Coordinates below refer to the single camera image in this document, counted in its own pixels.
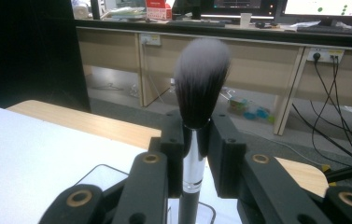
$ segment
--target monitor screen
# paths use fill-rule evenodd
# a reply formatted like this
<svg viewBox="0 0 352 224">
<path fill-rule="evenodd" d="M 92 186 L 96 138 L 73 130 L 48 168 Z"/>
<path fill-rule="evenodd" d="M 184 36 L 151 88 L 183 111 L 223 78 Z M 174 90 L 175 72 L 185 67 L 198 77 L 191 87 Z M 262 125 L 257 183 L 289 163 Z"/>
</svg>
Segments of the monitor screen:
<svg viewBox="0 0 352 224">
<path fill-rule="evenodd" d="M 252 13 L 252 20 L 273 20 L 278 0 L 201 0 L 202 18 L 234 18 Z"/>
<path fill-rule="evenodd" d="M 284 15 L 352 17 L 352 0 L 286 0 Z"/>
</svg>

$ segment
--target box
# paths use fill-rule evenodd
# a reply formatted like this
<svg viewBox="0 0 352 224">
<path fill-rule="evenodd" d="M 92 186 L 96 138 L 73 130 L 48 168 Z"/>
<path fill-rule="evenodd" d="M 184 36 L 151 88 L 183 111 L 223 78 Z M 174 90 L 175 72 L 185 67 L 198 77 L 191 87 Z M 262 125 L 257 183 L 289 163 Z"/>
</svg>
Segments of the box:
<svg viewBox="0 0 352 224">
<path fill-rule="evenodd" d="M 147 18 L 154 20 L 171 20 L 172 9 L 165 0 L 146 0 Z"/>
</svg>

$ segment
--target cable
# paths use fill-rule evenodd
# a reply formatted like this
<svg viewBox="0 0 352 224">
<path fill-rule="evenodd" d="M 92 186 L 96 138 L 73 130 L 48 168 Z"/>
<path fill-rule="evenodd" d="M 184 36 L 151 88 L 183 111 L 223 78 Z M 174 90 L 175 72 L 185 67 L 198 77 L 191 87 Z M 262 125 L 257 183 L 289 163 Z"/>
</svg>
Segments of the cable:
<svg viewBox="0 0 352 224">
<path fill-rule="evenodd" d="M 347 123 L 346 123 L 345 120 L 344 120 L 344 117 L 343 117 L 343 115 L 342 115 L 342 110 L 341 110 L 341 107 L 340 107 L 340 104 L 339 104 L 338 85 L 337 85 L 337 83 L 336 83 L 336 76 L 337 76 L 337 74 L 338 74 L 338 68 L 339 68 L 339 58 L 338 58 L 338 56 L 335 56 L 334 58 L 332 57 L 332 67 L 333 67 L 333 70 L 334 70 L 333 72 L 334 72 L 334 83 L 335 83 L 335 98 L 336 98 L 336 103 L 337 103 L 337 105 L 338 105 L 339 114 L 340 114 L 340 116 L 341 116 L 342 125 L 343 125 L 343 127 L 344 127 L 345 135 L 346 135 L 346 137 L 347 137 L 347 139 L 348 139 L 348 141 L 349 141 L 350 146 L 352 147 L 352 143 L 351 143 L 351 141 L 350 141 L 350 138 L 349 138 L 349 136 L 348 136 L 348 134 L 347 134 L 347 131 L 346 131 L 345 127 L 347 127 L 347 130 L 348 130 L 349 132 L 350 132 L 350 128 L 348 127 Z"/>
<path fill-rule="evenodd" d="M 315 114 L 318 116 L 318 113 L 316 112 L 316 109 L 315 109 L 315 107 L 313 106 L 313 102 L 312 102 L 312 101 L 310 101 L 310 105 L 312 106 L 312 109 L 313 109 L 313 111 L 315 112 Z M 339 125 L 337 125 L 337 124 L 334 124 L 334 123 L 328 121 L 327 119 L 324 119 L 324 118 L 322 118 L 322 117 L 321 117 L 321 119 L 324 120 L 326 123 L 328 123 L 328 124 L 330 124 L 330 125 L 332 125 L 332 126 L 334 126 L 334 127 L 336 127 L 336 128 L 343 129 L 343 127 L 341 127 L 341 126 L 339 126 Z"/>
<path fill-rule="evenodd" d="M 295 111 L 297 112 L 297 114 L 300 116 L 300 118 L 304 121 L 304 123 L 305 123 L 307 126 L 309 126 L 310 128 L 313 129 L 313 125 L 310 124 L 310 123 L 301 115 L 301 113 L 300 113 L 300 112 L 298 111 L 298 109 L 296 108 L 295 104 L 292 104 L 292 106 L 293 106 L 293 108 L 295 109 Z M 322 133 L 322 132 L 319 131 L 319 130 L 316 130 L 316 132 L 319 133 L 321 136 L 323 136 L 323 137 L 324 137 L 325 139 L 327 139 L 328 141 L 330 141 L 331 143 L 333 143 L 334 145 L 336 145 L 336 146 L 337 146 L 338 148 L 340 148 L 344 153 L 346 153 L 347 155 L 349 155 L 349 156 L 352 157 L 351 152 L 347 151 L 345 148 L 343 148 L 342 146 L 340 146 L 339 144 L 337 144 L 336 142 L 334 142 L 334 141 L 333 141 L 332 139 L 330 139 L 327 135 L 325 135 L 324 133 Z M 325 159 L 327 159 L 327 160 L 329 160 L 329 161 L 334 161 L 334 162 L 337 162 L 337 163 L 342 164 L 342 165 L 344 165 L 344 166 L 350 166 L 350 165 L 348 165 L 348 164 L 345 164 L 345 163 L 342 163 L 342 162 L 339 162 L 339 161 L 335 161 L 335 160 L 333 160 L 333 159 L 331 159 L 331 158 L 328 158 L 328 157 L 324 156 L 323 154 L 321 154 L 321 153 L 318 151 L 318 149 L 316 148 L 316 146 L 314 146 L 314 149 L 315 149 L 315 151 L 316 151 L 321 157 L 323 157 L 323 158 L 325 158 Z"/>
<path fill-rule="evenodd" d="M 142 43 L 143 45 L 143 54 L 145 55 L 146 54 L 146 44 L 147 44 L 147 40 L 145 40 L 145 42 Z M 145 67 L 147 68 L 147 73 L 148 73 L 148 77 L 149 77 L 149 80 L 150 82 L 152 83 L 152 86 L 156 92 L 156 94 L 158 95 L 158 98 L 162 101 L 162 103 L 164 104 L 164 100 L 161 98 L 161 94 L 159 93 L 158 91 L 158 88 L 156 88 L 156 85 L 155 83 L 153 82 L 153 79 L 152 79 L 152 76 L 149 72 L 149 66 L 148 66 L 148 63 L 147 63 L 147 57 L 144 57 L 144 65 Z"/>
<path fill-rule="evenodd" d="M 344 129 L 344 131 L 345 131 L 346 138 L 348 139 L 349 144 L 350 144 L 350 146 L 352 147 L 351 140 L 350 140 L 350 138 L 349 138 L 349 136 L 348 136 L 346 130 L 348 130 L 349 132 L 351 132 L 351 131 L 350 131 L 350 128 L 348 127 L 347 123 L 345 122 L 345 119 L 344 119 L 343 115 L 342 115 L 342 112 L 341 112 L 341 109 L 340 109 L 340 106 L 339 106 L 339 98 L 338 98 L 338 94 L 337 94 L 336 76 L 337 76 L 338 68 L 339 68 L 338 57 L 332 57 L 332 70 L 333 70 L 334 79 L 333 79 L 333 82 L 332 82 L 332 84 L 331 84 L 331 89 L 330 89 L 330 91 L 328 91 L 328 89 L 327 89 L 327 87 L 326 87 L 326 85 L 325 85 L 325 83 L 324 83 L 324 81 L 323 81 L 323 79 L 322 79 L 322 77 L 321 77 L 321 74 L 319 73 L 318 68 L 317 68 L 317 61 L 318 61 L 318 59 L 319 59 L 319 54 L 318 54 L 318 56 L 317 56 L 317 54 L 318 54 L 318 53 L 315 54 L 316 57 L 315 57 L 315 55 L 314 55 L 314 58 L 315 58 L 315 68 L 316 68 L 317 75 L 318 75 L 318 77 L 319 77 L 319 79 L 320 79 L 320 81 L 321 81 L 321 84 L 323 85 L 324 91 L 325 91 L 326 94 L 327 94 L 327 99 L 326 99 L 326 101 L 325 101 L 325 103 L 324 103 L 324 106 L 323 106 L 323 108 L 321 109 L 321 112 L 320 112 L 319 115 L 321 115 L 321 113 L 322 113 L 322 111 L 323 111 L 323 109 L 324 109 L 326 103 L 328 102 L 328 100 L 330 100 L 330 101 L 332 102 L 332 104 L 333 104 L 335 110 L 338 112 L 338 114 L 339 114 L 339 116 L 340 116 L 340 118 L 341 118 L 341 122 L 342 122 L 343 129 Z M 335 91 L 336 91 L 335 94 L 336 94 L 337 104 L 336 104 L 336 103 L 332 100 L 332 98 L 331 98 L 331 91 L 332 91 L 332 88 L 333 88 L 333 87 L 335 87 Z"/>
</svg>

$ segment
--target power outlet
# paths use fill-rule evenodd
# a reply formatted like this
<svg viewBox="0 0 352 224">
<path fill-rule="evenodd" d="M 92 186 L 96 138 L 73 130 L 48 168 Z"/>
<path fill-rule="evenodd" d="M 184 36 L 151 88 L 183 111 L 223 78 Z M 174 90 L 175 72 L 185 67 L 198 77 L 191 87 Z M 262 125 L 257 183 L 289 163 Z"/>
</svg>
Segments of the power outlet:
<svg viewBox="0 0 352 224">
<path fill-rule="evenodd" d="M 307 61 L 314 62 L 315 59 L 313 55 L 315 53 L 320 54 L 320 58 L 318 59 L 319 63 L 333 63 L 336 62 L 333 60 L 333 57 L 338 57 L 338 63 L 341 62 L 342 57 L 344 56 L 345 51 L 343 49 L 320 49 L 320 48 L 311 48 L 309 55 L 307 56 Z"/>
<path fill-rule="evenodd" d="M 140 34 L 140 41 L 142 44 L 160 46 L 161 36 L 152 34 Z"/>
</svg>

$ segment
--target brush bristles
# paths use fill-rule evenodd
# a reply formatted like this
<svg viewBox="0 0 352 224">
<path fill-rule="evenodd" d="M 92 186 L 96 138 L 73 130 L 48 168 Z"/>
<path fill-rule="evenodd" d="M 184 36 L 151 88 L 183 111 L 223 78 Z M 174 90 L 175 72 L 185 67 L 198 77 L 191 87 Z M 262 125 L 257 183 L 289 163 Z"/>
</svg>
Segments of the brush bristles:
<svg viewBox="0 0 352 224">
<path fill-rule="evenodd" d="M 175 68 L 176 97 L 184 124 L 200 129 L 209 121 L 230 64 L 228 47 L 200 38 L 181 52 Z"/>
</svg>

